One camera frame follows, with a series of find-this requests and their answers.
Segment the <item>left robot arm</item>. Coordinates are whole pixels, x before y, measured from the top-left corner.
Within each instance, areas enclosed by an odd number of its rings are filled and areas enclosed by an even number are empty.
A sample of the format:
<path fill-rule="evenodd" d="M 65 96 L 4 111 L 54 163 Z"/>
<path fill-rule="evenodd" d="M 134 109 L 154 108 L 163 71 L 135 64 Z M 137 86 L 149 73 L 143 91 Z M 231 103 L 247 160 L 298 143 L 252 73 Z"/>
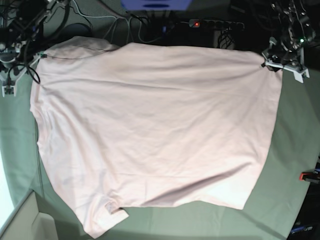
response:
<path fill-rule="evenodd" d="M 269 38 L 269 46 L 262 52 L 263 67 L 271 71 L 287 70 L 297 81 L 308 78 L 304 47 L 314 40 L 316 33 L 301 0 L 274 0 L 272 9 L 278 14 L 281 33 Z"/>

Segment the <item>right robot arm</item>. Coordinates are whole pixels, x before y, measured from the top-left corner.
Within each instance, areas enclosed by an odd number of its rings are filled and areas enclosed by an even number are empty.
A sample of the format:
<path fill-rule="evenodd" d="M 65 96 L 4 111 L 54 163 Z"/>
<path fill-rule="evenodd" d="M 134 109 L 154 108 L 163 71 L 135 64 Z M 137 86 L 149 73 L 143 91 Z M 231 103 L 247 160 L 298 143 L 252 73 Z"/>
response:
<path fill-rule="evenodd" d="M 32 80 L 40 84 L 39 75 L 32 67 L 35 55 L 44 51 L 61 33 L 70 15 L 69 0 L 20 0 L 15 6 L 14 1 L 1 9 L 14 9 L 13 18 L 6 11 L 0 12 L 0 70 L 7 76 L 0 77 L 1 86 L 10 86 L 13 82 L 11 72 L 21 67 Z M 64 15 L 60 25 L 48 36 L 44 36 L 44 24 L 51 17 L 57 4 L 62 5 Z"/>

